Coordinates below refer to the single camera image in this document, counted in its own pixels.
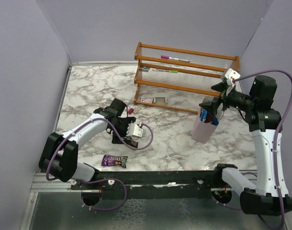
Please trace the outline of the brown chocolate bar wrapper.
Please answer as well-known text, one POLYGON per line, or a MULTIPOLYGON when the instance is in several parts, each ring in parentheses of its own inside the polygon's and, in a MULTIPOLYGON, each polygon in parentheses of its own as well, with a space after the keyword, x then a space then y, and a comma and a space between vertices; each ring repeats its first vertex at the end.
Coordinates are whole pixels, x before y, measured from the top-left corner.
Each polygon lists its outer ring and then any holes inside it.
POLYGON ((138 142, 134 141, 131 137, 126 137, 125 142, 133 148, 138 148, 138 142))

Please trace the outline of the blue Burts chips bag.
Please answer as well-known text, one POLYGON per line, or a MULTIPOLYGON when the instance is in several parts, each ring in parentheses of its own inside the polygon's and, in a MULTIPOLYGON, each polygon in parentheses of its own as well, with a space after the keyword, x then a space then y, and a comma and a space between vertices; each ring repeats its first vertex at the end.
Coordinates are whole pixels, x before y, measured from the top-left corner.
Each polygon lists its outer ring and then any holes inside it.
POLYGON ((219 124, 219 120, 217 119, 217 117, 212 116, 209 113, 207 113, 204 123, 217 126, 219 124))

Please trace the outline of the white paper bag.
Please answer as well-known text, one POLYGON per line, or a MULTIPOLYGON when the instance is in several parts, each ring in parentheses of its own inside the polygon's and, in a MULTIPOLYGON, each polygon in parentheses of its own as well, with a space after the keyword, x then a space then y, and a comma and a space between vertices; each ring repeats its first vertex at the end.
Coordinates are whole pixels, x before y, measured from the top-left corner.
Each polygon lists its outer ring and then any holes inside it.
MULTIPOLYGON (((222 105, 220 105, 216 116, 219 122, 223 117, 223 114, 224 113, 222 111, 222 105)), ((199 119, 199 115, 195 120, 193 131, 191 133, 191 139, 201 143, 206 143, 218 126, 201 122, 199 119)))

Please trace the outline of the purple M&M's packet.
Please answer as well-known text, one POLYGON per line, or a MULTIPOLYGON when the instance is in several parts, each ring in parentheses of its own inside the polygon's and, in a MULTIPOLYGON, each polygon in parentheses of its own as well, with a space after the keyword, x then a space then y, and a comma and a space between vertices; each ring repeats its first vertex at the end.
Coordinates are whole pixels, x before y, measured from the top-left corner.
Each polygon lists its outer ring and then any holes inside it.
POLYGON ((127 156, 104 155, 101 166, 121 166, 123 168, 126 168, 127 159, 127 156))

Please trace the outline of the blue M&M's packet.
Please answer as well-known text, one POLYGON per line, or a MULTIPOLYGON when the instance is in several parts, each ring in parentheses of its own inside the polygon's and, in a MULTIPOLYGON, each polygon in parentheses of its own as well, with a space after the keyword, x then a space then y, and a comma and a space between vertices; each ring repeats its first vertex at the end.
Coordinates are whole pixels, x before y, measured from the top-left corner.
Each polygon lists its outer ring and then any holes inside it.
POLYGON ((199 119, 201 122, 205 122, 207 118, 207 111, 204 108, 200 109, 199 119))

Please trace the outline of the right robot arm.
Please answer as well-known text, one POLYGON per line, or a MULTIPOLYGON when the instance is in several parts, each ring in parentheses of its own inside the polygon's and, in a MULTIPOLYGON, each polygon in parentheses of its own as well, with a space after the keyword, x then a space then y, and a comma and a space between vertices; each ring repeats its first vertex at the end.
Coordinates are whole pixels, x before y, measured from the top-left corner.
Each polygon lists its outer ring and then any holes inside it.
POLYGON ((281 162, 281 114, 272 109, 277 89, 276 81, 268 76, 255 77, 249 94, 236 90, 233 78, 211 88, 220 95, 200 107, 216 115, 218 107, 229 107, 245 113, 245 121, 252 135, 257 157, 257 183, 253 184, 231 164, 218 164, 213 175, 217 187, 229 185, 240 197, 245 214, 282 216, 292 211, 292 198, 286 187, 281 162))

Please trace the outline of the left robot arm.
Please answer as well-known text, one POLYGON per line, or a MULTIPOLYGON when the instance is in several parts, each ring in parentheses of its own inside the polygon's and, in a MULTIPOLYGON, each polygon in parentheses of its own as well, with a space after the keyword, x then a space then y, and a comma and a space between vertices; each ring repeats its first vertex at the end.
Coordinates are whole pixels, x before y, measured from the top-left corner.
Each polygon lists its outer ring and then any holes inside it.
POLYGON ((132 148, 138 144, 127 137, 130 124, 136 121, 133 116, 121 117, 127 105, 114 99, 110 106, 97 108, 91 116, 76 128, 63 134, 53 132, 46 140, 39 168, 48 181, 56 179, 67 182, 71 179, 82 181, 88 189, 98 185, 97 170, 78 161, 78 153, 83 145, 104 131, 112 135, 112 144, 126 143, 132 148))

